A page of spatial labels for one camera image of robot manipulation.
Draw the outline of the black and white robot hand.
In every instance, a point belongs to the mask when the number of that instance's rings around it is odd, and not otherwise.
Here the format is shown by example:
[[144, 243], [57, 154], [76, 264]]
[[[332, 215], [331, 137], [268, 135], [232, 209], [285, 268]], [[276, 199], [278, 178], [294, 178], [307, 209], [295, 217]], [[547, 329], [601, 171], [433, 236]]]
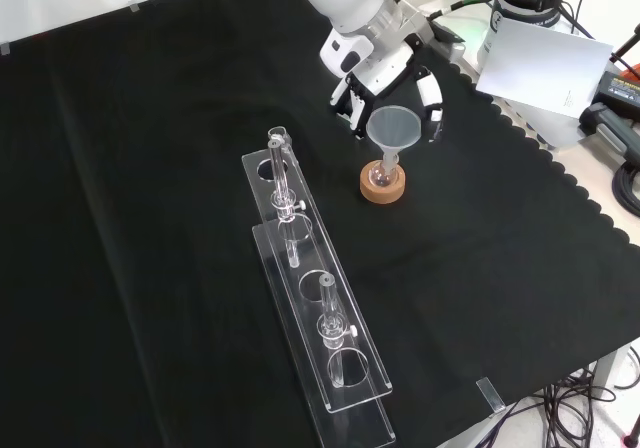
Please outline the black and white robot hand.
[[411, 34], [398, 48], [378, 59], [365, 36], [330, 32], [320, 50], [323, 64], [339, 79], [329, 105], [356, 138], [366, 137], [366, 124], [376, 103], [409, 79], [415, 82], [421, 100], [419, 118], [423, 126], [432, 140], [440, 137], [444, 124], [441, 88], [432, 71], [415, 61], [423, 47], [422, 39]]

